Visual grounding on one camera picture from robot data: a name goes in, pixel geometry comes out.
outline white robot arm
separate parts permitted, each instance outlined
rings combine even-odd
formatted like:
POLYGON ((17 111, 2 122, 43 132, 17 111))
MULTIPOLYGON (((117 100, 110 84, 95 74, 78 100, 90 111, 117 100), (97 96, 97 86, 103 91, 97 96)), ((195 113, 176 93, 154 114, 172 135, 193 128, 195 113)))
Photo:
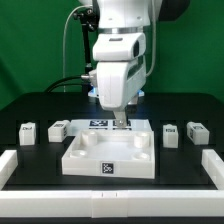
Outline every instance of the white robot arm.
MULTIPOLYGON (((125 108, 146 82, 144 29, 151 25, 152 1, 157 16, 162 0, 97 0, 99 36, 93 47, 98 61, 97 87, 103 109, 113 111, 118 127, 126 127, 125 108)), ((80 0, 92 4, 91 0, 80 0)))

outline small white block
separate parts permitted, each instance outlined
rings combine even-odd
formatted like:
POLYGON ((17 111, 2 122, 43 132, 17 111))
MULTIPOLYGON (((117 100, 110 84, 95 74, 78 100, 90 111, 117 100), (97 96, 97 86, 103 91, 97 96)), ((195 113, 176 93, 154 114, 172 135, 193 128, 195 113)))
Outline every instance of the small white block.
POLYGON ((70 122, 67 120, 57 121, 48 129, 49 142, 63 142, 68 136, 70 122))
POLYGON ((201 123, 189 122, 187 124, 187 136, 195 145, 208 145, 209 133, 201 123))
POLYGON ((165 148, 178 148, 178 130, 175 125, 163 126, 163 147, 165 148))
POLYGON ((26 123, 22 124, 19 130, 20 145, 35 145, 36 141, 36 124, 26 123))

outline green wall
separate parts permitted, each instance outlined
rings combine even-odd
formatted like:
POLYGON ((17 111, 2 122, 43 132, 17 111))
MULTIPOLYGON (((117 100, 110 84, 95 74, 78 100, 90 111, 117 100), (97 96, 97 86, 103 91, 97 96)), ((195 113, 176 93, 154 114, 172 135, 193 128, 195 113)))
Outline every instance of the green wall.
MULTIPOLYGON (((62 77, 64 24, 78 5, 0 0, 0 108, 62 77)), ((223 9, 223 0, 192 0, 177 21, 158 23, 157 64, 145 91, 210 93, 224 102, 223 9)), ((70 22, 67 43, 66 73, 79 75, 84 60, 78 22, 70 22)))

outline white border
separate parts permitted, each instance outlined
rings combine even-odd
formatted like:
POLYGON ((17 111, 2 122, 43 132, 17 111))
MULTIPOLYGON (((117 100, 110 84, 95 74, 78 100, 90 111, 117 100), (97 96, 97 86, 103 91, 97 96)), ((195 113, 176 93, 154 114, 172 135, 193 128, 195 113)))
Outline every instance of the white border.
MULTIPOLYGON (((203 151, 205 169, 217 158, 216 170, 223 167, 216 155, 203 151)), ((0 191, 0 208, 0 217, 223 217, 224 191, 0 191)))

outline black tabletop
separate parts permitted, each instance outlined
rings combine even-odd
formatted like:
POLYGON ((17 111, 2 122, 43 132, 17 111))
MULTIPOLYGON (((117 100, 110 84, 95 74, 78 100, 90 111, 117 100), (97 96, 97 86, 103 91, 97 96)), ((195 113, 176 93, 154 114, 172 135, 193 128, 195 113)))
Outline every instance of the black tabletop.
MULTIPOLYGON (((74 137, 49 143, 47 130, 59 120, 113 119, 112 112, 90 103, 81 93, 29 93, 0 111, 0 154, 16 149, 19 165, 3 190, 142 190, 216 189, 201 166, 203 149, 214 149, 224 159, 224 104, 207 94, 147 94, 130 119, 148 119, 155 134, 156 177, 154 180, 62 175, 61 158, 74 137), (209 145, 195 146, 187 137, 189 121, 200 122, 210 131, 209 145), (35 122, 35 146, 19 146, 22 123, 35 122), (177 125, 179 147, 163 147, 162 128, 177 125)), ((32 222, 77 223, 204 223, 203 218, 128 219, 25 219, 32 222)), ((206 218, 216 223, 221 218, 206 218)), ((24 219, 0 219, 24 223, 24 219)))

